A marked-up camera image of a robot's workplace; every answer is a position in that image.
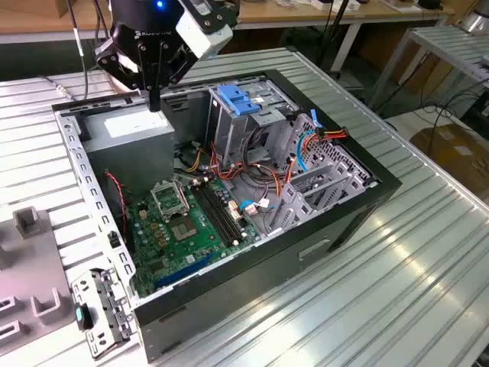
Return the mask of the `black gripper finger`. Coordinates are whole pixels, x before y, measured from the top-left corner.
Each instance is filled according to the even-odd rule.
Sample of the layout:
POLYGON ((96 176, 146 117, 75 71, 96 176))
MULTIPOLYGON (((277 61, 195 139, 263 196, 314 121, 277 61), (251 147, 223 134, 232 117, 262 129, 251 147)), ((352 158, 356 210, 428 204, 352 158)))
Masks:
POLYGON ((123 86, 137 90, 151 112, 155 111, 155 88, 150 79, 144 78, 141 68, 133 63, 117 47, 110 37, 94 51, 96 63, 123 86))
POLYGON ((159 41, 156 56, 154 111, 158 112, 161 110, 161 90, 177 84, 197 61, 197 57, 184 41, 159 41))

